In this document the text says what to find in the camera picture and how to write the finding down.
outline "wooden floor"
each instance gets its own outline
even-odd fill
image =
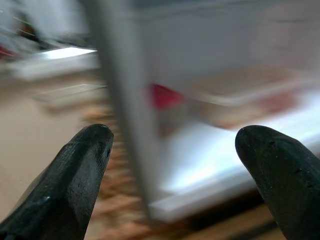
[[[148,225],[113,112],[93,110],[84,120],[106,124],[115,134],[86,240],[285,240],[263,202],[228,210],[229,215],[220,209],[220,213],[208,211],[173,224]]]

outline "blurred background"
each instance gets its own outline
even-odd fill
[[[0,220],[86,125],[115,133],[86,239],[285,239],[239,160],[320,155],[317,0],[0,0]]]

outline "white shelf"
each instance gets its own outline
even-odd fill
[[[296,108],[250,124],[278,130],[318,154],[320,90],[303,93]],[[193,121],[164,142],[170,172],[163,175],[161,190],[170,196],[150,205],[155,218],[174,221],[255,187],[235,150],[237,131]]]

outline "white shelf board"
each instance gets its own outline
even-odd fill
[[[318,154],[320,90],[305,91],[297,107],[250,124],[287,134]],[[155,218],[174,221],[254,189],[255,183],[236,153],[237,131],[192,121],[163,143],[169,167],[161,190],[170,197],[150,205]]]

